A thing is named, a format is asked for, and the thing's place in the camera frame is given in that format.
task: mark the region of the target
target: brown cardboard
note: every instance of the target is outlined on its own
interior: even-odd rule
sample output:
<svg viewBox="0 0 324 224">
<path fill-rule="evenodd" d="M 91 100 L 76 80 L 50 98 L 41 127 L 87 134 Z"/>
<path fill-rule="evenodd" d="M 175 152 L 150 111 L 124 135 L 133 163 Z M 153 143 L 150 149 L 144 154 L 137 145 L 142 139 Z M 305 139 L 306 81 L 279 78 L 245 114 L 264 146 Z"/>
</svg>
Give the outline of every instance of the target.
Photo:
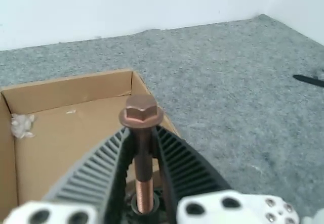
<svg viewBox="0 0 324 224">
<path fill-rule="evenodd" d="M 0 98 L 0 219 L 17 204 L 41 199 L 74 162 L 121 127 L 118 114 L 130 95 L 149 93 L 131 70 L 4 88 Z M 14 140 L 10 113 L 33 113 L 35 137 Z M 166 116 L 162 125 L 177 133 Z M 158 170 L 157 161 L 153 170 Z M 128 189 L 134 178 L 131 165 Z"/>
</svg>

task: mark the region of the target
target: gray carpet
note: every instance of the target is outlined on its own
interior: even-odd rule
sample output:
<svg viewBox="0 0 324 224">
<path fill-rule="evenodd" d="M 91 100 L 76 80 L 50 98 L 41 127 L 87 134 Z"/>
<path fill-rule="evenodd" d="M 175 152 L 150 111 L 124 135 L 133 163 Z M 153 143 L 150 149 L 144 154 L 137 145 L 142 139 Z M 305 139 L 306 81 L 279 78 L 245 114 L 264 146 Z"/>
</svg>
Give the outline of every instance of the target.
<svg viewBox="0 0 324 224">
<path fill-rule="evenodd" d="M 324 47 L 252 20 L 0 52 L 0 85 L 134 68 L 179 132 L 237 190 L 324 207 L 324 89 L 292 78 Z"/>
</svg>

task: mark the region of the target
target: white plastic part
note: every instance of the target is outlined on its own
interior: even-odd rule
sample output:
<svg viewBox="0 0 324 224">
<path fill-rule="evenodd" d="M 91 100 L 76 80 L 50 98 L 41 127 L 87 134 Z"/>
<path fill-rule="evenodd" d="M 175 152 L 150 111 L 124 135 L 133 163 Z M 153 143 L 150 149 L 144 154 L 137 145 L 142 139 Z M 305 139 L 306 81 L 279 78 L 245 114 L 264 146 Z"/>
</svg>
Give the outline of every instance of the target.
<svg viewBox="0 0 324 224">
<path fill-rule="evenodd" d="M 44 224 L 68 224 L 73 215 L 81 212 L 88 217 L 86 224 L 100 223 L 97 219 L 96 209 L 90 205 L 30 201 L 14 209 L 5 219 L 4 224 L 30 224 L 32 223 L 30 222 L 31 218 L 42 210 L 49 212 L 47 220 L 41 222 Z"/>
<path fill-rule="evenodd" d="M 201 206 L 204 212 L 189 214 L 190 204 Z M 177 223 L 299 224 L 299 217 L 293 207 L 280 197 L 228 190 L 183 198 L 178 204 Z"/>
<path fill-rule="evenodd" d="M 304 217 L 301 224 L 323 224 L 324 223 L 324 209 L 319 210 L 314 218 Z"/>
</svg>

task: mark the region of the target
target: white wall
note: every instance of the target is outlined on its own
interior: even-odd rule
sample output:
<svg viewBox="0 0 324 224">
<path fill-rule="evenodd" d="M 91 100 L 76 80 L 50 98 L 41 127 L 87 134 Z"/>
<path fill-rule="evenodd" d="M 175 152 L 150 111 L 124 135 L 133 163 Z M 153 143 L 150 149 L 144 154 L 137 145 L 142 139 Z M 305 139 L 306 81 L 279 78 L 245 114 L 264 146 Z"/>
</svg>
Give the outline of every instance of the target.
<svg viewBox="0 0 324 224">
<path fill-rule="evenodd" d="M 0 50 L 259 15 L 268 0 L 0 0 Z"/>
<path fill-rule="evenodd" d="M 270 0 L 265 14 L 324 45 L 324 0 Z"/>
</svg>

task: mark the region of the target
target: hex flange bolt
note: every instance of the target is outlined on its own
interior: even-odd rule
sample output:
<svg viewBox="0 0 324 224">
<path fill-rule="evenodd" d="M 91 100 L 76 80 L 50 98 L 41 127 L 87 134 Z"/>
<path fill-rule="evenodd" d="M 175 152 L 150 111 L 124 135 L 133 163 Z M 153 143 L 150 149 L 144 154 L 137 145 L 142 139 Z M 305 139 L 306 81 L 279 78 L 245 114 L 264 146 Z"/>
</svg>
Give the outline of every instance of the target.
<svg viewBox="0 0 324 224">
<path fill-rule="evenodd" d="M 152 127 L 163 120 L 163 110 L 151 95 L 133 95 L 119 114 L 120 123 L 128 127 L 136 139 L 134 157 L 137 208 L 142 214 L 154 206 L 152 180 Z"/>
</svg>

